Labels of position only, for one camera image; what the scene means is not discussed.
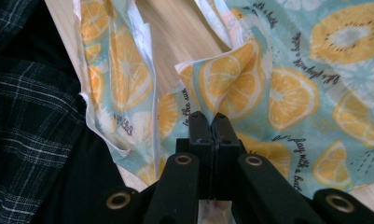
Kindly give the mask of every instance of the black cloth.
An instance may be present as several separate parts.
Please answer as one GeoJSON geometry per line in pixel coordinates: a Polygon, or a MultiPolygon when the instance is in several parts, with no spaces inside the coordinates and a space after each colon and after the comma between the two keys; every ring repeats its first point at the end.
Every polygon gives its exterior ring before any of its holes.
{"type": "Polygon", "coordinates": [[[123,182],[86,126],[80,83],[44,1],[0,0],[0,28],[5,19],[13,29],[0,29],[0,223],[77,223],[123,182]]]}

